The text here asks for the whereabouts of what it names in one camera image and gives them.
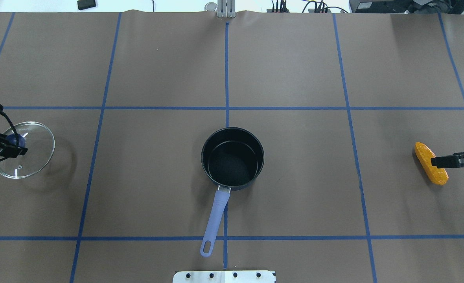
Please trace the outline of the glass pot lid blue knob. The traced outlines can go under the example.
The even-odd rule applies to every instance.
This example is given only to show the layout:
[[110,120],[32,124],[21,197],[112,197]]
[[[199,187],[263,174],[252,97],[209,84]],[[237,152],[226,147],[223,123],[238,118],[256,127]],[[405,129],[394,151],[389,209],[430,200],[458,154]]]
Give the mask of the glass pot lid blue knob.
[[19,146],[25,154],[0,162],[0,175],[11,179],[22,179],[35,175],[47,165],[55,150],[52,131],[40,122],[27,121],[15,125],[19,134]]

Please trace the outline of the yellow toy corn cob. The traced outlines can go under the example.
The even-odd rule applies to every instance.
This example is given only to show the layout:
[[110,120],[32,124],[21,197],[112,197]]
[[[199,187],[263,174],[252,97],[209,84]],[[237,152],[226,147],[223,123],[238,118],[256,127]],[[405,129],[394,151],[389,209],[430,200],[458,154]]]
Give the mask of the yellow toy corn cob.
[[414,152],[421,163],[428,179],[436,185],[445,185],[448,182],[448,174],[445,169],[432,165],[431,159],[435,158],[432,150],[423,143],[416,142]]

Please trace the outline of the small black square pad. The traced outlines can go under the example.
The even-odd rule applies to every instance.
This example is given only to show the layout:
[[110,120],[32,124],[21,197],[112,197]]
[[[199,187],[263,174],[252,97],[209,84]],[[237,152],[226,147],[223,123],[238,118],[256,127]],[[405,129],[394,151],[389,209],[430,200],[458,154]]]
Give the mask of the small black square pad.
[[79,11],[90,9],[97,6],[96,0],[77,0],[76,5]]

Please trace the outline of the dark blue saucepan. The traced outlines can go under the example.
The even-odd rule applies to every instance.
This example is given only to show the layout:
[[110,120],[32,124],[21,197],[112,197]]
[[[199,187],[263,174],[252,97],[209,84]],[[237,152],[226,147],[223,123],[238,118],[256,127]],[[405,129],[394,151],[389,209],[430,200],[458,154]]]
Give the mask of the dark blue saucepan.
[[211,134],[201,151],[205,174],[217,186],[212,209],[200,246],[200,255],[209,257],[232,191],[251,186],[264,166],[264,147],[250,131],[225,127]]

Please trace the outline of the white pedestal column base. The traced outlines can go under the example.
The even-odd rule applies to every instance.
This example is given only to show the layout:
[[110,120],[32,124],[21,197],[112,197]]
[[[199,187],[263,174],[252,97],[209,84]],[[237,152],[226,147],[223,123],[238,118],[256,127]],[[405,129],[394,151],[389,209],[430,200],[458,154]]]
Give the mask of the white pedestal column base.
[[216,270],[176,272],[173,283],[276,283],[269,270]]

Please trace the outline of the aluminium frame post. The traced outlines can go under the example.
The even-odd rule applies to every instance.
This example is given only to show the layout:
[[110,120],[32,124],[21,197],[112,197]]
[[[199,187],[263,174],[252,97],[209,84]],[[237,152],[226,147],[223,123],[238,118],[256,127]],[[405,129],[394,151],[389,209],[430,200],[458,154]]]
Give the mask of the aluminium frame post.
[[235,18],[237,16],[235,0],[217,0],[216,4],[218,18]]

